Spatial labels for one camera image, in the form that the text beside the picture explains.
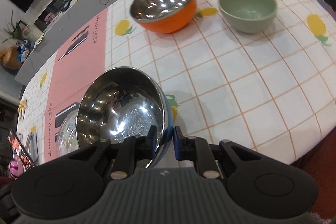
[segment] tablecloth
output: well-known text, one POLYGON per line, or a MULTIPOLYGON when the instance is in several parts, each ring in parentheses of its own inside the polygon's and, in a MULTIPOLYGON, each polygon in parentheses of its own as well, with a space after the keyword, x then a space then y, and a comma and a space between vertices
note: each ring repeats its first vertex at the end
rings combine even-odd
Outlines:
MULTIPOLYGON (((24 92, 18 122, 33 126, 39 163, 56 158, 57 117, 78 106, 90 83, 117 66, 139 68, 174 99, 175 125, 209 143, 231 139, 290 164, 336 125, 336 23, 316 0, 277 0, 274 23, 258 34, 232 28, 217 0, 173 34, 148 32, 118 0, 73 34, 24 92)), ((160 166, 186 166, 172 148, 160 166)))

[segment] yellow lemon pattern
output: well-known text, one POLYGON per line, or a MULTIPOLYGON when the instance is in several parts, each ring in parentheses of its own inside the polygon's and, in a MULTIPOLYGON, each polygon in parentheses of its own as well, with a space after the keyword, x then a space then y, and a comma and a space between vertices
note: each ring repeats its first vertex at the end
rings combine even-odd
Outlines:
POLYGON ((214 7, 207 7, 207 8, 204 8, 202 10, 199 10, 196 15, 195 15, 195 18, 196 19, 200 19, 200 18, 203 18, 203 17, 209 17, 209 16, 213 16, 215 14, 218 13, 218 10, 214 7))
POLYGON ((176 102, 176 98, 174 95, 166 94, 166 97, 170 105, 171 114, 173 115, 173 121, 175 122, 177 114, 179 113, 179 111, 177 110, 179 104, 176 102))
POLYGON ((131 26, 127 19, 122 19, 115 27, 114 32, 116 35, 122 37, 134 31, 135 28, 131 26))
POLYGON ((19 121, 22 118, 24 110, 27 108, 27 100, 21 100, 17 112, 19 113, 19 121))
POLYGON ((36 126, 33 126, 31 129, 30 129, 30 132, 36 132, 36 126))
POLYGON ((40 89, 42 88, 42 86, 43 86, 43 84, 44 84, 44 82, 45 82, 45 80, 46 80, 46 78, 47 78, 47 72, 45 72, 43 75, 42 75, 42 77, 41 77, 41 80, 40 80, 40 89))
POLYGON ((327 28, 324 22, 320 19, 318 15, 315 15, 315 14, 308 15, 307 23, 308 23, 309 30, 322 43, 322 45, 331 46, 331 44, 327 43, 328 37, 325 36, 327 32, 327 28))

